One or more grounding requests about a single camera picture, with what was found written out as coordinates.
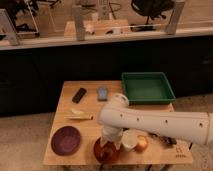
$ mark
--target gray floor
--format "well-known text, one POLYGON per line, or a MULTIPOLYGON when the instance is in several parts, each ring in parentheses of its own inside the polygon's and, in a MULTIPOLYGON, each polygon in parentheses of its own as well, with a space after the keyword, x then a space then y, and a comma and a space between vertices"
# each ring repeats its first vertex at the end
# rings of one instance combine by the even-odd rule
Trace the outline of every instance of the gray floor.
MULTIPOLYGON (((89 4, 96 3, 96 0, 81 0, 89 4)), ((129 24, 144 24, 146 17, 138 15, 131 8, 131 0, 110 0, 112 3, 122 5, 121 10, 115 12, 118 19, 127 19, 129 24)), ((57 3, 53 9, 48 5, 39 3, 40 10, 37 12, 35 21, 40 31, 40 37, 56 37, 63 36, 66 22, 72 20, 71 6, 74 0, 62 0, 62 3, 57 3)), ((92 10, 84 10, 84 19, 91 19, 92 10)), ((164 12, 167 19, 155 19, 150 23, 160 24, 156 29, 164 29, 169 22, 171 11, 164 12)), ((17 23, 27 22, 32 28, 34 27, 32 17, 29 12, 18 14, 17 23)), ((194 28, 194 27, 213 27, 213 1, 212 0, 186 0, 183 13, 180 18, 179 28, 194 28)))
MULTIPOLYGON (((213 94, 178 98, 177 111, 213 112, 213 94)), ((56 166, 43 166, 42 161, 54 113, 0 118, 0 170, 1 171, 61 171, 56 166)), ((173 166, 171 171, 213 171, 213 150, 194 145, 192 165, 173 166)), ((144 170, 144 166, 107 166, 104 170, 144 170)), ((99 170, 97 166, 71 167, 71 170, 99 170)))

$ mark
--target plastic tray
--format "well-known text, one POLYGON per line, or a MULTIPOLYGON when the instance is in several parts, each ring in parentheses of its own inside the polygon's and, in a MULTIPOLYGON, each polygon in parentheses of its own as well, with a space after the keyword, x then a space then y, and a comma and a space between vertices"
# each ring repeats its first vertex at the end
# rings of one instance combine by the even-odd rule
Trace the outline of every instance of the plastic tray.
POLYGON ((176 99, 163 72, 122 73, 122 85, 130 104, 169 104, 176 99))

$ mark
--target wooden table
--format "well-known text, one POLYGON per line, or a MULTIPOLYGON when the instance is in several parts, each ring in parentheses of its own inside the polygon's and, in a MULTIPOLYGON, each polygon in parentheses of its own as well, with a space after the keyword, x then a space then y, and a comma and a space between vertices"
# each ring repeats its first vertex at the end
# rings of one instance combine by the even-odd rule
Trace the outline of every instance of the wooden table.
MULTIPOLYGON (((120 81, 69 81, 65 82, 61 97, 58 103, 57 111, 52 125, 52 130, 48 140, 46 153, 44 156, 45 165, 98 165, 99 163, 93 155, 93 145, 97 138, 101 136, 101 125, 97 123, 97 116, 106 102, 97 101, 97 89, 99 86, 105 86, 108 89, 108 97, 114 93, 121 93, 120 81), (81 99, 80 103, 72 102, 73 95, 80 87, 87 89, 87 93, 81 99), (93 114, 93 120, 70 120, 67 119, 71 114, 71 109, 79 109, 93 114), (63 126, 70 125, 76 127, 82 136, 79 150, 70 156, 56 155, 50 146, 52 135, 63 126)), ((172 105, 140 105, 132 108, 155 110, 155 111, 173 111, 172 105)), ((192 155, 184 141, 177 141, 173 148, 165 148, 162 143, 148 136, 147 133, 136 131, 138 134, 147 136, 149 146, 143 153, 131 151, 129 153, 121 152, 117 165, 132 164, 187 164, 192 163, 192 155)))
MULTIPOLYGON (((84 27, 86 27, 87 25, 92 25, 94 27, 94 32, 95 32, 94 35, 96 36, 106 35, 106 32, 110 31, 113 27, 121 27, 122 33, 131 33, 131 30, 129 28, 129 23, 126 19, 84 21, 84 27)), ((75 35, 76 35, 75 23, 74 21, 68 21, 65 27, 64 37, 70 37, 70 36, 73 37, 75 35)))

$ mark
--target purple plate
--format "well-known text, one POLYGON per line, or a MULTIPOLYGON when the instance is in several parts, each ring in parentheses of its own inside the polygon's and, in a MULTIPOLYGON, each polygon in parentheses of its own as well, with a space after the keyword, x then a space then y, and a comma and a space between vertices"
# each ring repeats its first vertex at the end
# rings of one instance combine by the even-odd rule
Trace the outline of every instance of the purple plate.
POLYGON ((81 136, 79 131, 72 126, 65 126, 58 129, 52 137, 52 150, 60 155, 70 155, 77 151, 81 136))

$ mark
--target black remote control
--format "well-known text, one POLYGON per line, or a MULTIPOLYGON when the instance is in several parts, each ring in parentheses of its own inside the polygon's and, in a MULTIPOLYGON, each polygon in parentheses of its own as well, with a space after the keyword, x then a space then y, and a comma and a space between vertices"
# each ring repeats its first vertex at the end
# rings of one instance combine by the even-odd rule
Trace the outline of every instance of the black remote control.
POLYGON ((73 96, 72 101, 74 103, 79 103, 80 100, 82 99, 82 97, 84 96, 84 94, 86 93, 86 89, 85 88, 80 88, 78 90, 78 92, 73 96))

